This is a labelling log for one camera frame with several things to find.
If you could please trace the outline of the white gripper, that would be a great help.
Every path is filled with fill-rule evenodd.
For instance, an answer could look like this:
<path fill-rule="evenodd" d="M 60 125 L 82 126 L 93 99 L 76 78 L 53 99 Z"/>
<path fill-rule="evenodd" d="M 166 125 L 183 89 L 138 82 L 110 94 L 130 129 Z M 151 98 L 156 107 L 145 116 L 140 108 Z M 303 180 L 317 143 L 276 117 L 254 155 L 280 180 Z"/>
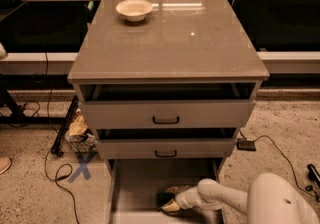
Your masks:
<path fill-rule="evenodd" d="M 165 192 L 175 195 L 175 200 L 171 199 L 159 208 L 159 211 L 166 214 L 177 214 L 181 208 L 191 209 L 203 203 L 197 187 L 191 187 L 191 185 L 171 186 Z"/>

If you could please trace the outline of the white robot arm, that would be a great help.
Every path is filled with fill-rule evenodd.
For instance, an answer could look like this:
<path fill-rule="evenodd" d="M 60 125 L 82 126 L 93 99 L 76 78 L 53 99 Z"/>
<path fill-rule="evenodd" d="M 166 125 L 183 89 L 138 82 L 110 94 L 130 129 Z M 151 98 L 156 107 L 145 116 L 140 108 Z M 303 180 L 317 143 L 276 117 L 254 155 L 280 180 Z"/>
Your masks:
<path fill-rule="evenodd" d="M 223 205 L 246 216 L 247 224 L 320 224 L 310 204 L 282 177 L 258 175 L 247 192 L 232 189 L 209 178 L 195 186 L 180 185 L 157 194 L 159 209 L 168 214 L 199 208 L 220 210 Z"/>

